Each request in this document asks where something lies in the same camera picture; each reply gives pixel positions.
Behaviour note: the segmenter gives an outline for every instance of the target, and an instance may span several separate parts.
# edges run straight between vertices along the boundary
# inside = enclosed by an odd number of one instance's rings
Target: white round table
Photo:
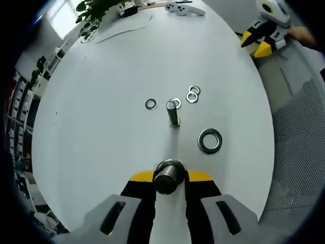
[[[70,230],[129,178],[173,158],[210,174],[260,218],[274,163],[272,117],[261,78],[240,40],[208,6],[206,16],[179,17],[164,8],[145,28],[101,43],[77,41],[53,73],[36,116],[32,166],[38,187]],[[190,85],[201,88],[186,101]],[[154,98],[157,108],[147,110]],[[179,98],[178,130],[169,127],[166,102]],[[216,129],[219,152],[206,155],[199,133]],[[189,242],[183,185],[157,194],[151,243]]]

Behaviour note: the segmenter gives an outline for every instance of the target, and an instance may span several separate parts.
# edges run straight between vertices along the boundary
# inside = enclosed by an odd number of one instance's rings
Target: human hand
[[[289,28],[289,35],[297,40],[304,47],[317,50],[317,42],[309,29],[305,26],[291,26]]]

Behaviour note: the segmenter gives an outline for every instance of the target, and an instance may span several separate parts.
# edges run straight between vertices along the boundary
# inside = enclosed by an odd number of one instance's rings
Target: small metal washer
[[[153,109],[155,109],[157,107],[157,101],[156,101],[156,99],[154,99],[154,98],[150,98],[150,99],[148,99],[147,100],[147,102],[146,102],[146,108],[147,109],[149,109],[149,110],[153,110]]]
[[[195,98],[194,99],[191,99],[189,98],[190,95],[193,95]],[[196,103],[199,99],[199,96],[198,94],[192,92],[192,91],[189,91],[187,94],[186,94],[186,100],[189,102],[189,103]]]
[[[193,92],[193,93],[196,93],[198,95],[200,95],[201,93],[201,89],[197,86],[197,85],[191,85],[189,88],[188,88],[188,92]]]
[[[213,135],[215,136],[215,138],[217,139],[217,144],[215,147],[213,148],[207,148],[206,146],[204,146],[203,143],[203,139],[206,135]],[[217,151],[219,151],[219,149],[221,148],[222,145],[222,137],[220,135],[220,133],[215,130],[215,129],[205,129],[203,130],[198,137],[198,146],[199,149],[204,152],[205,154],[215,154]]]
[[[176,109],[179,109],[182,106],[182,102],[178,98],[172,98],[172,99],[170,99],[170,101],[172,101],[176,104]]]

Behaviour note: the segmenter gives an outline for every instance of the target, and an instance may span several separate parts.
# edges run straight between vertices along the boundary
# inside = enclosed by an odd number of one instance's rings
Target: window
[[[75,10],[83,0],[56,0],[46,14],[55,32],[63,39],[74,27],[79,13]]]

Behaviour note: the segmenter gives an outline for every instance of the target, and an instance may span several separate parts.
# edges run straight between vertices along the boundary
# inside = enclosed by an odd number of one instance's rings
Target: white game controller
[[[176,15],[178,16],[184,16],[187,13],[192,13],[192,14],[197,14],[197,15],[205,15],[205,11],[195,8],[195,7],[191,7],[189,5],[178,5],[176,10],[175,10]]]
[[[165,9],[168,11],[168,12],[175,12],[176,11],[176,8],[177,8],[178,4],[177,3],[174,3],[174,2],[171,2],[169,4],[167,4],[165,6]]]

